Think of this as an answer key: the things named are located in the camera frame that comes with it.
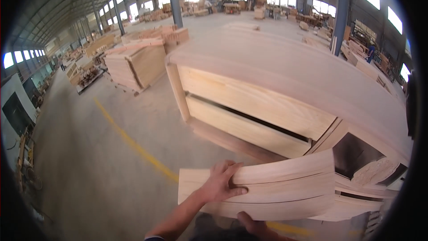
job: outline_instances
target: wooden drawer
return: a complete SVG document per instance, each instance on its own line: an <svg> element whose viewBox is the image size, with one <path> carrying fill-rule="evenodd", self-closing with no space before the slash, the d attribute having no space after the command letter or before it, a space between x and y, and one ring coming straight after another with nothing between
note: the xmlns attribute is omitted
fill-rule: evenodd
<svg viewBox="0 0 428 241"><path fill-rule="evenodd" d="M235 79L178 66L183 90L318 140L336 118L311 105Z"/></svg>
<svg viewBox="0 0 428 241"><path fill-rule="evenodd" d="M192 95L186 96L186 102L190 116L286 158L300 157L311 148L309 142L209 104Z"/></svg>

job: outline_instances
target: ceiling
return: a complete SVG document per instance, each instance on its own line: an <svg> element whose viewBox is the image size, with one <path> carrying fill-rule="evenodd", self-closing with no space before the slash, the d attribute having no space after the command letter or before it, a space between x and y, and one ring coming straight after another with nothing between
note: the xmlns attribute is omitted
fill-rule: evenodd
<svg viewBox="0 0 428 241"><path fill-rule="evenodd" d="M99 11L110 0L94 0ZM44 47L79 18L93 13L91 0L27 0L12 31L14 47Z"/></svg>

